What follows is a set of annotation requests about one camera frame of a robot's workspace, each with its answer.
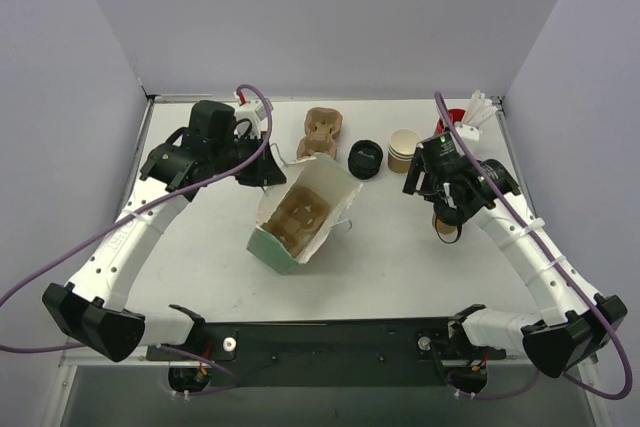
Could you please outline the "brown paper coffee cup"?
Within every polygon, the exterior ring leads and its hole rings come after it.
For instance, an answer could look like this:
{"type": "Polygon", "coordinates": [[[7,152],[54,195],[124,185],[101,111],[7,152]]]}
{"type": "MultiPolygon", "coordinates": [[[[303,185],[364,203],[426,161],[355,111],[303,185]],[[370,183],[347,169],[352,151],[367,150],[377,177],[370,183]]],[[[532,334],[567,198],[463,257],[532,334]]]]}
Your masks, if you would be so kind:
{"type": "Polygon", "coordinates": [[[436,215],[432,217],[432,225],[436,236],[441,242],[451,244],[455,243],[458,236],[458,228],[442,222],[436,215]]]}

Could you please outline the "green paper takeout bag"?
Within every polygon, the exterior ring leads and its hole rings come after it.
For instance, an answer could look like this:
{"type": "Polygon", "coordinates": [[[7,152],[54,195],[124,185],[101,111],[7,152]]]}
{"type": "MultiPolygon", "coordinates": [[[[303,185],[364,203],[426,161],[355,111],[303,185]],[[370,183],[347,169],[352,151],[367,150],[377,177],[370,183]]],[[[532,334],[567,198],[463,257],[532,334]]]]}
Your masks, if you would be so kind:
{"type": "Polygon", "coordinates": [[[246,246],[281,275],[308,263],[362,189],[326,154],[290,163],[283,172],[286,183],[265,189],[246,246]]]}

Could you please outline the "brown cardboard cup carrier stack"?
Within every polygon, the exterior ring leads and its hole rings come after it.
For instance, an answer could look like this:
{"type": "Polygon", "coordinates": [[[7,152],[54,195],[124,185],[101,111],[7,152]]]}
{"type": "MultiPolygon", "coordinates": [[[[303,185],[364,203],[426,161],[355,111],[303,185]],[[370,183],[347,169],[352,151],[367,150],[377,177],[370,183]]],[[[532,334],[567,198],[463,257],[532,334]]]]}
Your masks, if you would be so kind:
{"type": "Polygon", "coordinates": [[[322,153],[336,159],[342,123],[343,116],[336,109],[314,107],[308,110],[304,121],[305,136],[298,144],[296,158],[322,153]]]}

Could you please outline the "single brown cardboard cup carrier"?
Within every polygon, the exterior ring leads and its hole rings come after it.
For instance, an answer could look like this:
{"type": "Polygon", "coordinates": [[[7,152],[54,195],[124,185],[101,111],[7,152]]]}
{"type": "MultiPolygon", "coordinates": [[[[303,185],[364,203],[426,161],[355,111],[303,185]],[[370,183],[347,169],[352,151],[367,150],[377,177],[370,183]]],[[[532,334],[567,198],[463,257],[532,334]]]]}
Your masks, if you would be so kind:
{"type": "Polygon", "coordinates": [[[297,257],[315,237],[330,210],[330,205],[313,190],[294,187],[262,229],[273,235],[292,257],[297,257]]]}

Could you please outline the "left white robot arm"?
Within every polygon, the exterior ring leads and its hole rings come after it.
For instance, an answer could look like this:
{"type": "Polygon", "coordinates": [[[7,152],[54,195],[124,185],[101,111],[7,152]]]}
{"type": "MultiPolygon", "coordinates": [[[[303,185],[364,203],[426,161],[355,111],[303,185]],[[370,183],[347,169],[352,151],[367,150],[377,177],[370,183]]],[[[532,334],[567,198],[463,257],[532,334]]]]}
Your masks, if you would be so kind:
{"type": "Polygon", "coordinates": [[[255,99],[232,107],[202,100],[186,126],[152,149],[116,222],[90,259],[43,304],[67,336],[113,362],[140,345],[169,344],[183,358],[204,349],[200,316],[171,305],[159,315],[128,310],[131,288],[171,222],[206,182],[234,177],[249,187],[283,184],[270,151],[273,106],[255,99]]]}

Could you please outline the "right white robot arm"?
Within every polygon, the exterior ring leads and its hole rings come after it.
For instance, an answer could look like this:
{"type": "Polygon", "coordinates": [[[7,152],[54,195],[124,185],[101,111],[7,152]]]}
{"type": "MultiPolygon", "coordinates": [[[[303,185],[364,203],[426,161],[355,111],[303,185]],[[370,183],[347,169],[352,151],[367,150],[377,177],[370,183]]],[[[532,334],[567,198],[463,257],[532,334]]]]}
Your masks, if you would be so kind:
{"type": "Polygon", "coordinates": [[[460,231],[476,223],[509,261],[538,308],[510,314],[474,306],[453,317],[453,329],[475,347],[525,354],[558,378],[604,347],[628,310],[616,295],[587,282],[544,230],[519,185],[495,159],[473,162],[444,132],[418,144],[403,188],[432,203],[435,222],[460,231]]]}

